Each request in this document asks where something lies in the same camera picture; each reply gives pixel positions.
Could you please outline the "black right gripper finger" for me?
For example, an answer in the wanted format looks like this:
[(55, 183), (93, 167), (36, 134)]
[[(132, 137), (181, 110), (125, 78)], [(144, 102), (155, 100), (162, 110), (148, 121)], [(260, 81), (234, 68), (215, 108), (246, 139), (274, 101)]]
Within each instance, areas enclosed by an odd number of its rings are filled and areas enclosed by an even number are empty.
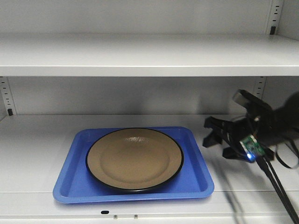
[(232, 125), (232, 121), (217, 119), (212, 116), (206, 118), (204, 122), (204, 128), (211, 128), (218, 133), (226, 133)]
[(222, 138), (216, 132), (211, 132), (203, 139), (202, 146), (212, 147), (217, 144), (222, 144)]

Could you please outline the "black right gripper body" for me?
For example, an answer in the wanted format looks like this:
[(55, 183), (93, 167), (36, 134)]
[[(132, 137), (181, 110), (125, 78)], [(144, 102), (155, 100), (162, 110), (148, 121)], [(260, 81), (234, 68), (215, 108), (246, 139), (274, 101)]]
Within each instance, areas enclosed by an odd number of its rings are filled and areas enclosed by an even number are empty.
[(247, 112), (231, 120), (223, 120), (221, 136), (228, 144), (223, 149), (222, 156), (226, 159), (255, 161), (259, 156), (274, 160), (274, 152), (258, 142), (257, 134), (260, 126), (260, 116), (252, 117)]

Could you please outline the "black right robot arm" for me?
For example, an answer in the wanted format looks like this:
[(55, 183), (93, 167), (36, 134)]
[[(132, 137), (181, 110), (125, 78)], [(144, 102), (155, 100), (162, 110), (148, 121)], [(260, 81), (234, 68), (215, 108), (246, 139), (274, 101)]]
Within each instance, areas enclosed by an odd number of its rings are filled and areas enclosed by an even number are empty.
[(222, 152), (224, 158), (251, 163), (253, 157), (247, 156), (240, 143), (244, 138), (252, 135), (265, 148), (298, 139), (298, 93), (292, 94), (282, 107), (275, 110), (246, 90), (238, 90), (233, 100), (246, 109), (245, 117), (237, 121), (206, 118), (204, 127), (211, 128), (212, 131), (204, 138), (204, 147), (225, 141), (229, 146)]

